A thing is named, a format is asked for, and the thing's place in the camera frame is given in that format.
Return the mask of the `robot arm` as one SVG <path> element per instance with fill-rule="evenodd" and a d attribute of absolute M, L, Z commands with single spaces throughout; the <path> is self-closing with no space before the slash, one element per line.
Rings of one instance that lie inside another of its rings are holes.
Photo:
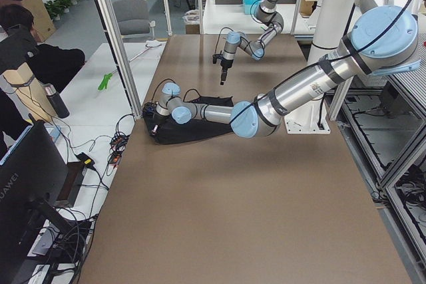
<path fill-rule="evenodd" d="M 284 19 L 277 12 L 277 2 L 278 0 L 261 0 L 250 7 L 249 13 L 254 16 L 254 20 L 266 26 L 266 29 L 255 41 L 249 40 L 246 34 L 241 31 L 230 30 L 228 32 L 224 49 L 220 53 L 214 53 L 212 56 L 213 63 L 220 61 L 220 66 L 222 67 L 220 84 L 225 83 L 228 69 L 233 65 L 238 48 L 258 61 L 265 55 L 265 48 L 272 39 L 282 33 Z"/>
<path fill-rule="evenodd" d="M 227 77 L 238 49 L 253 59 L 261 59 L 268 43 L 282 32 L 284 20 L 277 12 L 277 1 L 263 0 L 258 5 L 255 16 L 266 30 L 257 40 L 246 40 L 241 32 L 228 33 L 224 50 L 213 56 L 214 62 L 222 67 L 222 78 Z M 186 102 L 181 99 L 180 87 L 168 82 L 153 112 L 154 124 L 160 126 L 167 118 L 178 124 L 200 119 L 227 124 L 243 138 L 267 136 L 279 128 L 283 117 L 291 111 L 355 75 L 382 76 L 418 69 L 420 1 L 354 0 L 361 17 L 333 51 L 251 102 L 242 101 L 233 107 Z"/>

